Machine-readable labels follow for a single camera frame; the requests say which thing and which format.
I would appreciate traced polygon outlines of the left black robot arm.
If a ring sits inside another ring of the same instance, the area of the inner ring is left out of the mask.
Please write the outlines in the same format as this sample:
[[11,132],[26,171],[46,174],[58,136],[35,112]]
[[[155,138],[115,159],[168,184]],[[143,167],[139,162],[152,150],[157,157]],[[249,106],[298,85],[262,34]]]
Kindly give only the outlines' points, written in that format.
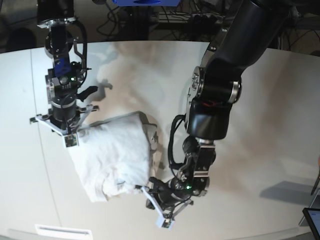
[[216,159],[215,141],[226,137],[230,113],[242,94],[243,72],[271,44],[298,4],[296,0],[234,0],[219,32],[195,67],[187,94],[186,112],[171,124],[167,147],[172,179],[151,177],[143,188],[146,206],[166,223],[203,196]]

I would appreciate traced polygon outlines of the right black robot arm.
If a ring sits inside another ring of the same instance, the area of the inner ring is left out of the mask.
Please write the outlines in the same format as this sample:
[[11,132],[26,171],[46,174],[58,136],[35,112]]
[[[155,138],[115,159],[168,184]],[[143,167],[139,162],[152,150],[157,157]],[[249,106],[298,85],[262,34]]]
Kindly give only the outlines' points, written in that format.
[[39,114],[30,122],[44,124],[60,136],[72,138],[86,116],[98,109],[77,105],[98,91],[97,86],[79,91],[90,70],[87,32],[75,16],[72,0],[37,1],[37,26],[48,30],[44,49],[52,60],[52,68],[45,76],[50,108],[46,115]]

